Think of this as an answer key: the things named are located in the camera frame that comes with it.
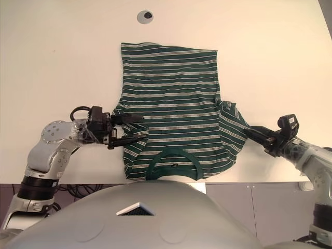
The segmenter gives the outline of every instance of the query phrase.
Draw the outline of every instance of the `vent grille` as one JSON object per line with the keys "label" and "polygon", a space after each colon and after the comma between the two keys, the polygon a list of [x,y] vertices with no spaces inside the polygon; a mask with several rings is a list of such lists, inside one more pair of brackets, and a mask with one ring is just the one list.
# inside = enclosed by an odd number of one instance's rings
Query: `vent grille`
{"label": "vent grille", "polygon": [[133,209],[132,211],[126,212],[121,215],[153,215],[153,214],[149,213],[148,211],[146,211],[145,209],[143,209],[141,207],[137,207],[137,208]]}
{"label": "vent grille", "polygon": [[155,213],[146,205],[138,202],[116,213],[117,216],[154,216]]}

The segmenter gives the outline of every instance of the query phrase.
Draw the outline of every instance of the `white tabletop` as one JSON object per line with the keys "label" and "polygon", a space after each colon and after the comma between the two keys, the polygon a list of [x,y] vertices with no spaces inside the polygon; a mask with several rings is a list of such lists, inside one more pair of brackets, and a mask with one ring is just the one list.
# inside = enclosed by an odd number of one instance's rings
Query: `white tabletop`
{"label": "white tabletop", "polygon": [[[141,10],[153,13],[150,24],[137,22]],[[222,98],[250,125],[276,130],[294,113],[300,138],[332,146],[332,41],[317,0],[1,0],[0,39],[0,183],[22,180],[50,121],[69,121],[81,105],[113,110],[121,42],[218,49]],[[121,148],[81,148],[61,181],[124,183],[121,156]],[[205,181],[306,180],[248,141],[231,169]]]}

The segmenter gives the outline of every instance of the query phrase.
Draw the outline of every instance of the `circular hole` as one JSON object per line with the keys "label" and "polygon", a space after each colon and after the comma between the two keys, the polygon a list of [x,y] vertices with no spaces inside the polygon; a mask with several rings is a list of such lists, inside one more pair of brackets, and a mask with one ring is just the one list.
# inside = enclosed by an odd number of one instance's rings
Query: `circular hole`
{"label": "circular hole", "polygon": [[152,22],[154,15],[151,11],[143,10],[137,15],[137,21],[141,24],[148,24]]}
{"label": "circular hole", "polygon": [[152,18],[152,14],[151,14],[151,12],[146,12],[146,13],[144,14],[144,17],[145,17],[146,19],[150,19],[150,18]]}

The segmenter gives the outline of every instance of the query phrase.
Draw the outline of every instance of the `striped t-shirt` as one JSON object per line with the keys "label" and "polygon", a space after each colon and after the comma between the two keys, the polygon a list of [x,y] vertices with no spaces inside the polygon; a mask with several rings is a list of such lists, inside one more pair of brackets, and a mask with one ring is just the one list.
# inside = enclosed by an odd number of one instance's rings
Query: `striped t-shirt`
{"label": "striped t-shirt", "polygon": [[248,125],[220,99],[217,51],[154,43],[121,44],[122,96],[114,114],[144,117],[122,126],[147,138],[123,149],[129,179],[207,178],[230,168]]}

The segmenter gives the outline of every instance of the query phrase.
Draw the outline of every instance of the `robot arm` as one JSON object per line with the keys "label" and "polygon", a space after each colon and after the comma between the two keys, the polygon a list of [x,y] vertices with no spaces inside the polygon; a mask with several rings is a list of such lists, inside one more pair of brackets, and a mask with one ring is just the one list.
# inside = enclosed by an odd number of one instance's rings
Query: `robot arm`
{"label": "robot arm", "polygon": [[[74,119],[74,112],[87,110],[87,119]],[[133,123],[143,117],[132,114],[110,115],[98,106],[78,107],[71,113],[72,122],[54,121],[47,125],[38,144],[27,157],[27,166],[19,192],[14,195],[1,229],[21,229],[48,215],[71,155],[85,144],[98,143],[108,149],[137,142],[144,136],[117,138],[116,125]]]}
{"label": "robot arm", "polygon": [[279,131],[265,127],[251,127],[245,133],[263,145],[265,152],[284,157],[312,182],[316,200],[314,221],[309,238],[319,246],[332,246],[332,150],[320,148],[296,137],[299,123],[295,115],[283,116],[278,121]]}

